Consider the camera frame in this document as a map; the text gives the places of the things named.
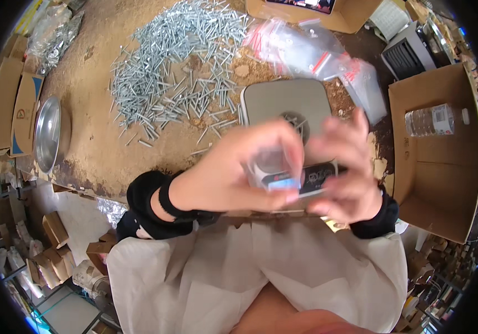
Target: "pile of screws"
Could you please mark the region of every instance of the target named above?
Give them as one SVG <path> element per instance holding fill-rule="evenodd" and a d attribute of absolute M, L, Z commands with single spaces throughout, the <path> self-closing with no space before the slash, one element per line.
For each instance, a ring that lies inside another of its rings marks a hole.
<path fill-rule="evenodd" d="M 245 37 L 249 18 L 224 3 L 177 2 L 135 31 L 131 41 L 137 39 L 140 44 L 137 49 L 129 52 L 128 45 L 120 47 L 120 54 L 111 65 L 114 79 L 110 90 L 114 101 L 109 112 L 116 104 L 118 115 L 114 120 L 123 117 L 120 126 L 124 131 L 138 122 L 148 140 L 155 141 L 159 138 L 158 130 L 162 131 L 169 122 L 182 122 L 181 117 L 190 119 L 191 115 L 201 118 L 216 98 L 220 109 L 226 104 L 228 109 L 207 111 L 215 123 L 205 129 L 202 137 L 210 128 L 220 138 L 217 128 L 242 124 L 241 106 L 234 105 L 230 98 L 230 94 L 238 93 L 235 90 L 239 87 L 230 80 L 233 71 L 229 65 L 235 55 L 240 57 L 237 49 Z M 181 63 L 190 55 L 212 65 L 211 76 L 193 80 L 191 70 L 176 82 L 170 64 Z M 237 112 L 238 120 L 217 117 L 226 112 Z M 151 147 L 141 140 L 138 143 Z"/>

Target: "monitor screen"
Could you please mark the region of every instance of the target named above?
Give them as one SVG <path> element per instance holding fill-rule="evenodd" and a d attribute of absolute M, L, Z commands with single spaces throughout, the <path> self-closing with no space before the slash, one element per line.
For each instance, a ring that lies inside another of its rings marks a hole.
<path fill-rule="evenodd" d="M 267 0 L 269 2 L 281 3 L 286 5 L 293 5 L 313 9 L 319 12 L 330 14 L 336 0 Z"/>

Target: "white apron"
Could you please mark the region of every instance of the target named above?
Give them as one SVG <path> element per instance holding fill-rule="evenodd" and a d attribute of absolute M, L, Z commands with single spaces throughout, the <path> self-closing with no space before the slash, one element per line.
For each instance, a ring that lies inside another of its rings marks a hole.
<path fill-rule="evenodd" d="M 124 333 L 228 333 L 271 282 L 298 310 L 390 332 L 407 292 L 398 234 L 333 233 L 320 219 L 216 224 L 169 240 L 126 238 L 107 258 Z"/>

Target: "black wristband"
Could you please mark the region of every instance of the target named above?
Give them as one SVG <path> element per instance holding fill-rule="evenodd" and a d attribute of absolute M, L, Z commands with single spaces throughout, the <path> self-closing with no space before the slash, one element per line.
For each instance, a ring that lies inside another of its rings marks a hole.
<path fill-rule="evenodd" d="M 166 213 L 168 213 L 172 217 L 176 217 L 176 220 L 181 220 L 181 221 L 194 220 L 198 216 L 196 210 L 190 210 L 190 211 L 180 210 L 172 204 L 172 202 L 170 201 L 170 197 L 168 196 L 170 184 L 182 172 L 183 171 L 179 171 L 178 173 L 172 175 L 172 177 L 168 177 L 164 181 L 164 183 L 162 183 L 161 189 L 159 190 L 159 204 L 161 204 L 161 207 Z"/>

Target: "person's left hand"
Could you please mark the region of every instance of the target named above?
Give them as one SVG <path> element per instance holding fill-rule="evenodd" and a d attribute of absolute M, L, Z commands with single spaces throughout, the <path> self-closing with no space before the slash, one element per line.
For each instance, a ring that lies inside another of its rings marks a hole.
<path fill-rule="evenodd" d="M 372 174 L 367 137 L 369 122 L 362 109 L 356 108 L 352 122 L 329 117 L 322 136 L 311 138 L 312 152 L 324 160 L 336 159 L 349 170 L 329 177 L 323 184 L 322 197 L 308 204 L 308 211 L 328 216 L 338 224 L 352 224 L 374 218 L 382 207 L 382 194 Z"/>
<path fill-rule="evenodd" d="M 251 187 L 243 165 L 260 150 L 280 146 L 291 165 L 291 173 L 300 175 L 303 145 L 300 136 L 283 119 L 257 126 L 237 127 L 190 170 L 176 177 L 169 188 L 171 203 L 180 210 L 271 211 L 298 199 L 297 189 L 267 191 Z"/>

